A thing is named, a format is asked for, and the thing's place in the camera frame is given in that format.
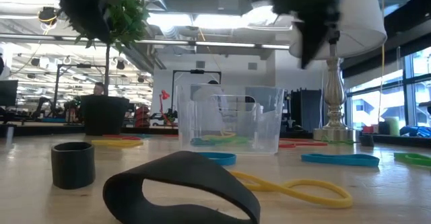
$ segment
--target hanging plant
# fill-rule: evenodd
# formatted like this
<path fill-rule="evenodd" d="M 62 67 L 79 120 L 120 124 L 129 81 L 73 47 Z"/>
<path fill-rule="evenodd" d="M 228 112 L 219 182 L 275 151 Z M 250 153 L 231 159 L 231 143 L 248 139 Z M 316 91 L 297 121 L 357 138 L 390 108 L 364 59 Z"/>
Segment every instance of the hanging plant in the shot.
<path fill-rule="evenodd" d="M 108 95 L 110 47 L 122 53 L 131 49 L 135 41 L 145 38 L 145 23 L 149 17 L 140 0 L 60 0 L 61 11 L 68 16 L 70 26 L 79 33 L 77 44 L 87 38 L 86 48 L 94 46 L 94 39 L 106 43 L 104 94 Z"/>

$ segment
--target black rubber loop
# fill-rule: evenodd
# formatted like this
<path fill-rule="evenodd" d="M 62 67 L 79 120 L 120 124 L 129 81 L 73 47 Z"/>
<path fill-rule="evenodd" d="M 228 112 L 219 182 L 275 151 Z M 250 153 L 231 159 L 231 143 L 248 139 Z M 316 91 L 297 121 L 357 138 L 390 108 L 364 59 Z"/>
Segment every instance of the black rubber loop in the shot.
<path fill-rule="evenodd" d="M 179 204 L 162 207 L 142 193 L 145 179 L 210 192 L 231 202 L 249 217 L 237 219 L 213 209 Z M 214 161 L 179 151 L 109 178 L 103 188 L 109 211 L 124 224 L 258 224 L 261 207 L 253 193 Z"/>

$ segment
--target silver lamp base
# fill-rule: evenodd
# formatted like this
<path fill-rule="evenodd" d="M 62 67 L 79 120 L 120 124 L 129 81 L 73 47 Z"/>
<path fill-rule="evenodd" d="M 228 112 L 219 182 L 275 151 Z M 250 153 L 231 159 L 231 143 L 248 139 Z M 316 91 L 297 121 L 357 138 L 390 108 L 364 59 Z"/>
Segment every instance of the silver lamp base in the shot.
<path fill-rule="evenodd" d="M 358 141 L 356 130 L 353 129 L 325 129 L 318 128 L 312 132 L 316 141 Z"/>

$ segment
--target desk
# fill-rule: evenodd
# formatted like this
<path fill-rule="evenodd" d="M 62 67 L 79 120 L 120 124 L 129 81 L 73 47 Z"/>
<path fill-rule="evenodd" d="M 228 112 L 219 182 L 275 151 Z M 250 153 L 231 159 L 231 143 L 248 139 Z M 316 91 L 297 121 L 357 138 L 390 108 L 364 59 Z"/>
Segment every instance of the desk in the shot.
<path fill-rule="evenodd" d="M 178 150 L 177 139 L 152 137 L 140 147 L 96 147 L 96 181 L 79 190 L 52 186 L 51 145 L 82 141 L 83 135 L 16 137 L 7 148 L 0 139 L 0 217 L 4 224 L 118 223 L 102 199 L 102 187 L 114 174 Z M 237 170 L 283 182 L 296 178 L 326 180 L 344 187 L 354 198 L 350 209 L 328 209 L 278 193 L 256 192 L 261 203 L 262 224 L 282 223 L 429 223 L 431 220 L 431 173 L 429 168 L 394 162 L 393 152 L 431 151 L 389 145 L 365 148 L 330 145 L 280 149 L 277 155 L 239 155 Z M 380 158 L 379 169 L 304 163 L 303 153 L 366 153 Z M 333 196 L 314 188 L 303 191 Z M 246 217 L 230 203 L 200 190 L 145 181 L 144 194 L 156 204 L 202 204 L 223 213 Z"/>

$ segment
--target plastic bin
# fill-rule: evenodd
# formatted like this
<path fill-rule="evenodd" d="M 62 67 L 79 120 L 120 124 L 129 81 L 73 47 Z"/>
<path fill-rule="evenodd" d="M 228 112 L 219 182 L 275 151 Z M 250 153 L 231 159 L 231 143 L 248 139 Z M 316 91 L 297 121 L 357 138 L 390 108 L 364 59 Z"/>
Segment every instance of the plastic bin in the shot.
<path fill-rule="evenodd" d="M 277 153 L 283 89 L 179 85 L 176 93 L 182 150 Z"/>

